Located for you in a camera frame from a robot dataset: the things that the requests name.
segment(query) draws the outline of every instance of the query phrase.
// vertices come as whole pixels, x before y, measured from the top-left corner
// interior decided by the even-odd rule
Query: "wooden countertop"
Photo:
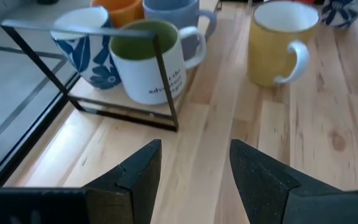
[[[227,156],[230,139],[340,189],[358,189],[358,20],[321,26],[311,64],[291,85],[246,77],[250,9],[223,4],[208,56],[180,112],[178,133],[67,106],[7,186],[82,186],[152,139],[162,176],[152,223],[247,223]]]

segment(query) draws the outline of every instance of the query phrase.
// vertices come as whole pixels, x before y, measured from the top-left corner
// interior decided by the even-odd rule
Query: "mug handle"
[[[307,46],[299,40],[294,40],[288,44],[287,50],[290,53],[296,53],[295,68],[292,70],[289,77],[284,78],[281,75],[275,77],[274,82],[278,84],[290,83],[301,77],[308,68],[310,61],[310,54]]]
[[[205,39],[208,39],[208,37],[210,37],[215,32],[216,24],[218,23],[216,15],[209,10],[200,9],[198,11],[198,16],[205,16],[209,19],[209,26],[205,33]]]
[[[179,30],[179,38],[183,40],[186,37],[191,35],[197,35],[200,47],[197,53],[192,57],[186,60],[185,67],[186,69],[193,68],[199,65],[205,58],[206,55],[206,41],[204,34],[201,33],[199,29],[195,26],[185,27]]]

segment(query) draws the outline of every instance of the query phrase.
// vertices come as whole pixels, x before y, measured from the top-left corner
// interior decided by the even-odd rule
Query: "mug rim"
[[[168,25],[170,26],[171,28],[173,28],[175,30],[175,32],[177,33],[177,39],[175,41],[175,44],[170,48],[168,49],[166,52],[161,52],[161,55],[164,56],[165,54],[171,52],[175,47],[178,46],[178,44],[180,44],[180,33],[179,33],[179,30],[177,27],[175,27],[172,23],[170,22],[167,22],[167,21],[161,21],[161,20],[158,20],[158,19],[141,19],[141,20],[138,20],[138,21],[135,21],[135,22],[131,22],[131,23],[128,23],[122,27],[120,27],[120,29],[126,29],[127,27],[129,26],[132,26],[134,24],[140,24],[140,23],[143,23],[143,22],[158,22],[158,23],[161,23],[161,24],[165,24],[165,25]],[[111,47],[111,44],[114,40],[114,37],[111,37],[110,38],[110,41],[109,41],[109,51],[110,51],[110,54],[113,54],[115,57],[121,59],[121,60],[127,60],[127,61],[131,61],[131,62],[145,62],[145,61],[148,61],[148,60],[155,60],[156,59],[156,56],[153,56],[151,58],[145,58],[145,59],[140,59],[140,60],[136,60],[136,59],[128,59],[128,58],[123,58],[123,57],[120,57],[118,56],[117,54],[115,54],[112,50],[112,47]]]
[[[263,26],[255,19],[255,12],[260,6],[270,4],[270,3],[275,3],[275,2],[288,2],[288,3],[292,3],[292,4],[302,4],[308,8],[314,9],[317,12],[318,19],[317,19],[316,23],[313,24],[313,26],[311,26],[307,29],[302,29],[302,30],[298,30],[298,31],[282,31],[282,30],[270,29],[268,27]],[[303,1],[290,1],[290,0],[268,0],[268,1],[265,1],[261,4],[259,4],[252,10],[252,21],[251,22],[254,22],[255,25],[259,26],[261,29],[264,29],[268,32],[274,32],[274,33],[278,33],[278,34],[296,34],[296,33],[302,33],[302,32],[306,32],[306,31],[313,29],[320,22],[320,20],[321,20],[321,13],[315,7],[313,7],[313,5],[310,3],[303,2]]]
[[[82,7],[82,8],[79,8],[79,9],[71,10],[71,11],[66,12],[66,13],[64,13],[63,15],[59,16],[59,18],[57,18],[57,19],[53,22],[53,24],[56,25],[57,21],[58,21],[59,19],[61,19],[63,16],[67,16],[67,15],[69,15],[69,14],[71,14],[71,13],[76,12],[76,11],[90,10],[90,9],[95,9],[95,8],[101,8],[101,9],[103,10],[103,12],[105,13],[105,17],[106,17],[106,18],[105,18],[103,24],[101,24],[100,26],[98,26],[98,28],[101,28],[101,27],[103,27],[107,22],[110,22],[109,11],[108,11],[106,8],[102,7],[102,6]],[[56,37],[53,36],[53,33],[66,33],[66,32],[55,32],[55,31],[51,31],[51,32],[50,32],[50,35],[52,36],[52,39],[53,39],[53,40],[77,40],[77,39],[80,39],[80,38],[83,38],[83,37],[88,36],[88,34],[73,34],[73,35],[76,35],[75,38],[56,38]]]
[[[143,0],[142,2],[142,5],[143,7],[146,9],[146,10],[150,10],[150,11],[153,11],[153,12],[158,12],[158,13],[172,13],[173,11],[184,11],[186,8],[188,7],[191,7],[193,6],[194,4],[197,4],[199,3],[200,1],[199,0],[191,0],[192,2],[186,6],[182,6],[182,7],[179,7],[177,9],[164,9],[164,10],[161,10],[161,9],[152,9],[148,6],[146,6],[146,1]]]
[[[91,7],[101,6],[101,7],[105,8],[105,7],[102,6],[102,5],[92,6],[92,3],[95,2],[95,1],[96,1],[96,0],[92,0],[92,1],[90,2]],[[106,8],[105,8],[105,10],[107,10],[107,11],[108,11],[109,13],[111,13],[111,14],[121,14],[121,13],[127,11],[128,9],[132,9],[132,8],[136,7],[136,5],[137,5],[140,1],[142,1],[142,0],[135,0],[134,3],[130,4],[129,6],[124,7],[124,8],[122,8],[122,9],[109,10],[109,9],[106,9]]]

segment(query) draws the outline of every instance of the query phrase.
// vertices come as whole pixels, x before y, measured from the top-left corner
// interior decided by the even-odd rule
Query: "blue and white floral mug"
[[[55,25],[111,27],[109,12],[100,6],[70,11],[59,17]],[[92,86],[107,90],[121,83],[109,53],[110,36],[64,32],[51,32],[51,35],[68,61]]]
[[[348,28],[358,18],[358,0],[325,0],[321,22],[335,28]]]

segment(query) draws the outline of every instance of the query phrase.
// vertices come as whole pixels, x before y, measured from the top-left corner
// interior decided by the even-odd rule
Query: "mug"
[[[169,22],[142,20],[130,23],[123,29],[147,30],[158,35],[172,98],[177,97],[184,89],[186,70],[197,66],[205,58],[205,38],[197,27],[178,30]],[[185,61],[180,40],[192,35],[198,36],[200,47],[193,58]],[[112,37],[109,46],[124,89],[132,100],[145,105],[158,105],[168,101],[151,40]]]
[[[110,27],[109,13],[103,7],[70,11],[55,21],[58,26]],[[77,72],[92,86],[107,90],[121,83],[109,54],[110,36],[51,32],[53,41],[63,51]]]
[[[335,28],[348,28],[358,18],[358,0],[325,0],[321,22]]]
[[[248,76],[261,86],[289,83],[307,69],[305,43],[316,31],[319,12],[296,1],[268,1],[252,13]]]
[[[142,0],[94,0],[91,6],[103,6],[110,12],[114,27],[144,19]]]
[[[208,39],[216,28],[216,16],[213,12],[200,9],[199,0],[144,0],[143,8],[146,19],[161,19],[171,22],[178,29],[195,26],[198,27],[198,18],[206,16],[210,21],[210,28],[205,34]],[[185,60],[194,56],[198,40],[192,36],[181,42]]]

